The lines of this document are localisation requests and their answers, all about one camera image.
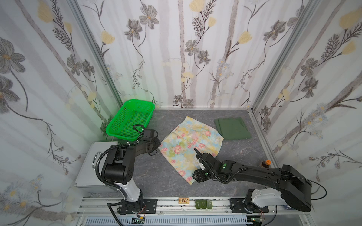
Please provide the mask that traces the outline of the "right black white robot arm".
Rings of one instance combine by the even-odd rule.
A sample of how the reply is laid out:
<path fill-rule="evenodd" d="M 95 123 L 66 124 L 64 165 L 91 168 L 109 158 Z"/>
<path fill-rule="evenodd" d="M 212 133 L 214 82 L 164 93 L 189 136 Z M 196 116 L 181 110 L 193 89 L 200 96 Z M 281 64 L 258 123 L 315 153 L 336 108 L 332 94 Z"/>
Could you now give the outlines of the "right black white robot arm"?
<path fill-rule="evenodd" d="M 199 183 L 216 180 L 222 184 L 232 181 L 247 181 L 266 186 L 266 189 L 250 189 L 244 200 L 250 211 L 270 205 L 288 205 L 291 208 L 310 212 L 312 184 L 290 165 L 282 168 L 259 168 L 235 161 L 215 159 L 209 153 L 194 149 L 200 168 L 193 173 Z"/>

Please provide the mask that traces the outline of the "green skirt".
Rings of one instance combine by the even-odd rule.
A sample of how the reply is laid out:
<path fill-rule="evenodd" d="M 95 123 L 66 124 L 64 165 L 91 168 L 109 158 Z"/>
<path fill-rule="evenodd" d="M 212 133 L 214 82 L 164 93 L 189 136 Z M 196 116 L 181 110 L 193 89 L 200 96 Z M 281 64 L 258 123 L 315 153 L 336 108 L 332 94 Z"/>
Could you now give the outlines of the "green skirt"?
<path fill-rule="evenodd" d="M 241 117 L 217 118 L 215 119 L 215 124 L 218 133 L 224 140 L 244 140 L 251 138 L 251 133 Z"/>

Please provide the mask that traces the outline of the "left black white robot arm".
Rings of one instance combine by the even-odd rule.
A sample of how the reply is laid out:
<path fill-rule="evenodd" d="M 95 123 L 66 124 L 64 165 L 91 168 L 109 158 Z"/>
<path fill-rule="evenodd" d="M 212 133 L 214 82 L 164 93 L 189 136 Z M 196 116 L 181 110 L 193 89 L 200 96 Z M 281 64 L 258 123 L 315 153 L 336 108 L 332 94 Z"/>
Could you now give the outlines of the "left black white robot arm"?
<path fill-rule="evenodd" d="M 156 130 L 143 128 L 139 131 L 137 127 L 138 124 L 133 127 L 139 133 L 134 142 L 112 145 L 92 165 L 99 181 L 123 195 L 120 202 L 107 204 L 112 213 L 117 207 L 120 215 L 139 214 L 146 210 L 143 192 L 133 179 L 135 158 L 141 154 L 152 156 L 161 145 Z"/>

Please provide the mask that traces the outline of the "floral pastel skirt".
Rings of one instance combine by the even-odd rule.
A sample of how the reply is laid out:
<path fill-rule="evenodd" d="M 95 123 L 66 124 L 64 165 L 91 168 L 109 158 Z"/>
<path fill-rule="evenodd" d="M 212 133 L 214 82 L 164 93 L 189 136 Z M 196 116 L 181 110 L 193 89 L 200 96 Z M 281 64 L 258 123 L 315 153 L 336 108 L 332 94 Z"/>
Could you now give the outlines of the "floral pastel skirt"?
<path fill-rule="evenodd" d="M 192 175 L 200 168 L 194 148 L 216 157 L 222 142 L 223 137 L 216 129 L 187 116 L 161 142 L 160 151 L 178 174 L 192 185 L 195 182 Z"/>

